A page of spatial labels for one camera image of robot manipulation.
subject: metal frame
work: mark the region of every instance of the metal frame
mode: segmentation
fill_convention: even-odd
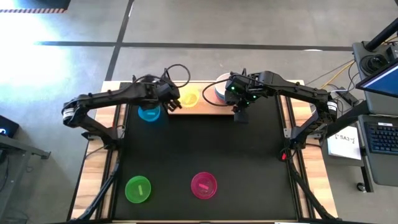
[[[277,97],[277,104],[278,104],[280,119],[282,120],[282,126],[285,129],[287,127],[287,125],[286,125],[286,119],[285,119],[285,114],[284,114],[284,108],[282,106],[282,102],[280,100],[280,97]],[[288,150],[287,151],[287,155],[291,156],[292,152],[290,150]],[[297,216],[298,219],[300,219],[300,218],[303,218],[303,208],[301,206],[299,188],[297,187],[297,184],[295,183],[295,181],[294,181],[294,179],[292,177],[292,174],[290,173],[290,169],[289,169],[290,163],[287,162],[286,164],[287,164],[287,170],[288,170],[288,173],[289,173],[290,186],[292,188],[292,193],[293,193],[294,205],[295,205],[295,208],[296,208],[296,216]]]
[[[296,126],[296,120],[295,120],[295,116],[294,116],[292,100],[289,97],[286,97],[286,104],[287,104],[287,111],[289,113],[289,119],[290,119],[291,126],[294,127],[294,126]],[[298,150],[298,152],[297,152],[297,160],[298,160],[298,166],[300,167],[300,175],[302,176],[302,179],[304,180],[306,185],[309,186],[307,172],[305,170],[303,152],[301,150]],[[305,199],[307,201],[308,215],[310,216],[310,218],[315,218],[315,211],[314,211],[311,201],[307,197],[305,197]]]
[[[284,112],[283,112],[282,103],[280,101],[280,97],[276,97],[276,103],[277,103],[278,113],[280,114],[280,123],[283,126],[283,128],[286,128],[286,122],[285,122],[285,118],[284,118]],[[124,116],[123,125],[127,125],[127,117],[128,117],[129,110],[130,110],[130,107],[126,106],[126,112],[125,112],[125,116]],[[123,148],[119,151],[119,157],[122,157],[122,154],[123,154]],[[289,180],[290,180],[290,184],[291,184],[291,190],[292,190],[292,195],[293,195],[293,203],[294,203],[294,207],[295,207],[296,217],[298,219],[303,218],[303,211],[302,211],[302,206],[300,203],[299,189],[298,189],[297,184],[295,183],[294,179],[291,176],[289,168],[288,168],[288,172],[289,172]],[[109,205],[109,212],[108,212],[108,218],[110,218],[111,220],[114,220],[114,211],[116,209],[116,202],[117,202],[116,191],[117,191],[118,187],[119,187],[118,179],[116,179],[116,181],[114,183],[113,190],[112,190],[112,194],[111,194],[111,203]]]
[[[36,147],[28,146],[24,143],[21,143],[15,139],[0,135],[0,146],[5,145],[6,147],[11,147],[13,149],[19,149],[25,152],[29,152],[31,154],[35,154],[40,156],[42,159],[48,159],[50,157],[51,152],[46,152],[41,149],[37,149]]]
[[[120,84],[120,88],[122,88],[126,83],[127,82],[122,82]],[[285,130],[285,129],[287,129],[287,127],[286,127],[286,122],[285,122],[285,117],[284,117],[284,110],[283,110],[283,106],[282,106],[280,97],[276,98],[276,103],[277,103],[278,112],[280,114],[280,117],[279,117],[280,118],[280,123],[281,123],[282,127]],[[287,98],[287,109],[288,109],[288,113],[289,113],[290,122],[292,123],[292,125],[295,125],[294,112],[293,112],[293,108],[292,108],[292,104],[291,104],[290,98]],[[129,114],[129,110],[130,110],[130,107],[128,105],[126,105],[123,125],[127,125],[127,117],[128,117],[128,114]],[[114,115],[114,125],[118,124],[119,114],[120,114],[120,108],[116,108],[115,115]],[[123,147],[119,151],[118,158],[122,157],[122,154],[123,154]],[[304,178],[305,183],[308,185],[307,173],[305,172],[305,164],[304,164],[304,161],[303,161],[302,153],[298,152],[297,159],[298,159],[298,163],[299,163],[299,166],[300,166],[300,174]],[[107,156],[106,157],[106,161],[105,161],[106,165],[105,165],[105,168],[104,168],[103,180],[106,179],[107,173],[109,173],[110,162],[111,162],[111,156],[109,156],[109,157]],[[298,219],[301,219],[301,218],[303,218],[303,210],[302,210],[302,205],[300,203],[299,188],[298,188],[296,182],[294,181],[290,171],[288,171],[288,173],[289,173],[289,179],[290,179],[290,185],[291,185],[291,190],[292,190],[292,195],[293,195],[293,203],[294,203],[294,207],[295,207],[296,216],[297,216]],[[112,188],[112,191],[111,191],[111,198],[110,198],[111,200],[109,202],[108,216],[105,219],[107,221],[114,220],[114,211],[116,209],[116,202],[117,202],[116,191],[117,191],[118,187],[119,187],[118,178],[116,177],[116,180],[113,183],[113,188]],[[306,200],[307,200],[308,214],[310,215],[310,218],[315,218],[314,209],[313,209],[311,203],[309,202],[309,200],[307,198],[306,198]],[[72,214],[74,201],[75,201],[75,199],[73,199],[73,201],[72,201],[68,219],[70,219],[70,216]],[[102,208],[103,208],[103,205],[100,205],[100,207],[97,209],[95,220],[98,220],[98,221],[103,221],[104,220],[103,218],[101,218]]]
[[[362,157],[362,161],[363,161],[363,166],[361,166],[361,173],[362,173],[362,177],[363,177],[365,191],[367,193],[372,193],[372,192],[374,192],[374,190],[373,190],[371,172],[369,170],[368,162],[366,160],[367,155],[366,155],[365,147],[361,147],[361,157]]]
[[[4,150],[10,150],[8,157],[22,157],[18,165],[16,166],[16,171],[10,171],[9,178],[7,181],[7,186],[1,192],[2,195],[2,203],[4,206],[0,207],[0,222],[4,221],[4,215],[8,208],[8,202],[11,199],[15,189],[18,187],[19,182],[24,175],[25,168],[31,155],[38,155],[41,159],[48,159],[50,157],[51,152],[46,152],[36,147],[28,146],[24,143],[21,143],[15,139],[11,139],[7,136],[0,135],[0,148],[4,148]]]

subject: plastic cup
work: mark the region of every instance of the plastic cup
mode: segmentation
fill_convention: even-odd
[[[180,98],[178,99],[183,108],[194,107],[199,101],[199,91],[194,88],[183,87],[180,89]]]
[[[216,79],[216,82],[227,79],[229,76],[230,76],[229,73],[222,74]],[[215,85],[215,93],[216,93],[217,99],[219,99],[221,102],[225,101],[225,95],[224,95],[225,94],[225,85],[226,85],[226,81],[222,82],[222,83],[217,83]]]
[[[199,199],[209,199],[217,191],[216,178],[208,172],[200,172],[191,181],[191,190]]]
[[[138,116],[147,122],[156,121],[160,116],[160,106],[150,110],[143,110],[141,107],[138,107]]]
[[[148,199],[151,191],[150,182],[146,177],[135,176],[129,180],[124,189],[127,200],[131,203],[142,203]]]

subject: pink bowl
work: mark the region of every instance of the pink bowl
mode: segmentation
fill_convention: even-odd
[[[200,172],[191,181],[192,193],[199,199],[209,199],[217,191],[216,178],[207,172]]]

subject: computer monitor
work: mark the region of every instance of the computer monitor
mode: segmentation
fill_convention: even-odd
[[[360,81],[357,89],[398,98],[398,60]]]

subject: green cup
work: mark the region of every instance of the green cup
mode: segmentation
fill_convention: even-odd
[[[127,200],[131,203],[142,203],[148,199],[151,191],[150,182],[146,177],[135,176],[129,180],[124,189]]]

